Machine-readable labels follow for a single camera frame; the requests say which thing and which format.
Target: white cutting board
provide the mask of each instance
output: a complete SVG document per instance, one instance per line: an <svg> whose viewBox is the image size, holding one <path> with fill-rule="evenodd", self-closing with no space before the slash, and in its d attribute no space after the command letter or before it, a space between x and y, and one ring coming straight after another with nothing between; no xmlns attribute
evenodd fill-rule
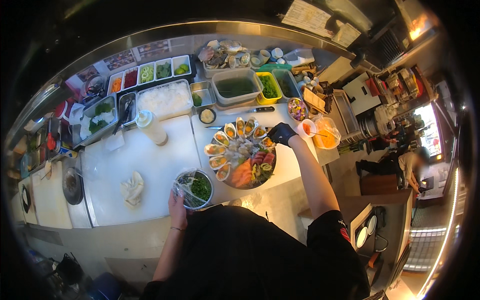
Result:
<svg viewBox="0 0 480 300"><path fill-rule="evenodd" d="M273 105L265 105L264 107L273 106L275 107L274 112L265 112L265 113L241 113L235 115L217 115L215 122L209 125L205 125L198 119L198 116L192 116L192 126L193 132L195 134L195 140L198 147L198 153L200 154L200 162L202 163L202 169L210 176L214 182L215 193L212 199L213 204L222 203L225 201L234 200L246 195L250 195L255 192L259 192L289 180L300 177L300 168L297 162L297 158L293 153L293 150L290 147L284 145L277 145L276 147L276 166L273 172L273 176L264 184L258 188L252 190L238 190L232 187L229 187L225 183L218 181L215 177L215 173L208 165L208 156L204 153L204 147L207 144L210 144L213 138L213 134L216 132L214 129L205 128L205 126L221 126L225 123L233 122L237 117L242 117L245 121L248 120L251 116L255 117L259 123L265 127L273 127L280 122L289 124L292 128L296 130L298 125L287 113L287 104L279 103ZM246 111L248 108L235 108L229 110L233 111ZM305 139L307 142L310 151L312 152L315 159L317 159L317 154L313 146L313 141L311 138Z"/></svg>
<svg viewBox="0 0 480 300"><path fill-rule="evenodd" d="M105 153L104 140L85 148L82 168L98 158L99 180L84 181L98 226L143 221L169 215L168 197L172 183L184 168L199 168L200 161L188 116L161 122L168 142L157 146L139 129L123 133L125 145ZM120 183L137 171L144 179L141 203L128 208L123 203Z"/></svg>
<svg viewBox="0 0 480 300"><path fill-rule="evenodd" d="M27 191L30 194L30 200L32 201L32 204L30 205L30 208L28 209L28 214L24 210L24 205L22 203L22 198L20 198L20 204L22 205L22 212L24 214L25 222L30 223L30 224L38 224L38 220L36 218L35 214L35 197L33 195L32 191L32 178L31 176L28 176L27 178L23 179L21 182L18 183L18 192L22 192L22 186L25 185L27 188Z"/></svg>
<svg viewBox="0 0 480 300"><path fill-rule="evenodd" d="M62 163L52 164L50 179L46 177L45 170L41 169L32 174L32 187L35 198L35 209L38 223L42 226L53 228L72 228L72 221L68 212L68 204L62 189Z"/></svg>

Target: scallop shell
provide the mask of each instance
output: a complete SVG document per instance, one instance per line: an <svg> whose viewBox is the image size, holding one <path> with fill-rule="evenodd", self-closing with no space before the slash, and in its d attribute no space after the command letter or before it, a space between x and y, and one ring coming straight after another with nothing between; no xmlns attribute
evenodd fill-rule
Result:
<svg viewBox="0 0 480 300"><path fill-rule="evenodd" d="M229 139L235 141L235 139L237 138L237 130L235 129L235 126L233 126L232 123L225 124L223 131L225 132L225 134L228 136Z"/></svg>
<svg viewBox="0 0 480 300"><path fill-rule="evenodd" d="M218 169L215 177L218 179L218 181L224 181L225 179L228 178L229 175L230 175L230 163L226 163L220 169Z"/></svg>
<svg viewBox="0 0 480 300"><path fill-rule="evenodd" d="M224 154L226 151L225 146L217 144L208 144L204 148L205 155L207 156L216 156Z"/></svg>
<svg viewBox="0 0 480 300"><path fill-rule="evenodd" d="M230 141L228 140L228 136L223 131L217 131L213 138L219 142L221 145L227 146L230 145Z"/></svg>
<svg viewBox="0 0 480 300"><path fill-rule="evenodd" d="M261 139L266 136L267 136L267 130L262 125L257 126L257 128L255 128L255 130L253 131L253 137L255 139Z"/></svg>
<svg viewBox="0 0 480 300"><path fill-rule="evenodd" d="M243 137L243 129L245 128L245 121L241 117L237 118L236 127L237 127L238 137Z"/></svg>
<svg viewBox="0 0 480 300"><path fill-rule="evenodd" d="M207 46L203 48L202 51L200 51L200 53L198 54L198 59L200 61L209 61L214 54L215 54L215 50L213 50L212 47Z"/></svg>
<svg viewBox="0 0 480 300"><path fill-rule="evenodd" d="M263 149L271 149L276 147L276 144L272 142L272 140L268 136L261 140L259 144L260 146L262 146Z"/></svg>
<svg viewBox="0 0 480 300"><path fill-rule="evenodd" d="M252 135L252 133L255 131L255 128L258 127L258 121L257 119L255 119L255 117L251 117L250 119L248 119L248 121L245 123L245 132L243 133L243 135L245 137L249 137Z"/></svg>
<svg viewBox="0 0 480 300"><path fill-rule="evenodd" d="M227 159L223 155L212 156L208 160L208 164L212 168L212 170L218 170L223 167L227 163Z"/></svg>

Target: lid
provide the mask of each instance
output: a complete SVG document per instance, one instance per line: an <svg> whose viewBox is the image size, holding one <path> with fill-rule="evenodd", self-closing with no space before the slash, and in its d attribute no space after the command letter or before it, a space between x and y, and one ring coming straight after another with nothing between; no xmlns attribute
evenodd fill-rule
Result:
<svg viewBox="0 0 480 300"><path fill-rule="evenodd" d="M62 103L58 104L55 108L55 117L57 117L57 119L61 119L61 117L65 115L65 112L67 112L67 107L67 101L63 101Z"/></svg>
<svg viewBox="0 0 480 300"><path fill-rule="evenodd" d="M137 126L139 128L146 128L146 127L150 126L154 117L155 116L154 116L153 112L144 109L144 110L141 110L138 113L137 120L135 122L137 123Z"/></svg>
<svg viewBox="0 0 480 300"><path fill-rule="evenodd" d="M52 133L49 132L47 137L47 147L50 150L53 150L55 149L56 146L57 146L57 141L55 141L55 139L53 138Z"/></svg>

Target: black plate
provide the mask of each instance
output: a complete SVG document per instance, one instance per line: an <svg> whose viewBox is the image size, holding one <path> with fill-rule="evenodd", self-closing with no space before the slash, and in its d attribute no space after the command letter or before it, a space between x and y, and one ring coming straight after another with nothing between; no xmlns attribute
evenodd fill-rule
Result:
<svg viewBox="0 0 480 300"><path fill-rule="evenodd" d="M236 122L236 121L235 121L235 122L232 122L232 124L233 124L233 126L235 126L235 128L237 128L237 127L236 127L236 125L237 125L237 122ZM211 143L212 143L212 144L218 144L218 142L217 142L214 138L212 138L212 142L211 142ZM276 165L276 149L273 148L273 150L272 150L271 152L272 152L273 155L275 155L275 157L274 157L274 159L273 159L273 161L272 161L272 174L273 174L273 171L275 170L275 165ZM230 186L230 187L232 187L232 188L234 188L234 189L238 189L238 190L251 190L251 189L255 189L255 188L258 188L259 186L261 186L262 184L264 184L265 182L268 181L268 179L267 179L267 180L265 180L265 181L263 181L263 182L259 182L259 183L255 184L255 185L253 185L253 186L238 187L238 188L237 188L237 187L235 187L234 184L230 183L230 181L229 181L228 179L229 179L229 178L225 179L225 180L223 181L223 183L226 184L226 185L228 185L228 186Z"/></svg>

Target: knife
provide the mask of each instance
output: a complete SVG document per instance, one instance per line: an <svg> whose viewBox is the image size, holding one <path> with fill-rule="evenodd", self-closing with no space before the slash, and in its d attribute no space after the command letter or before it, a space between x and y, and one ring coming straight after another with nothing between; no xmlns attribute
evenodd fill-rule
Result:
<svg viewBox="0 0 480 300"><path fill-rule="evenodd" d="M251 113L251 112L273 112L275 111L275 107L273 106L267 106L267 107L262 107L262 108L253 108L249 109L246 111L235 111L235 112L228 112L228 113L217 113L217 115L223 116L223 115L237 115L237 114L245 114L245 113Z"/></svg>

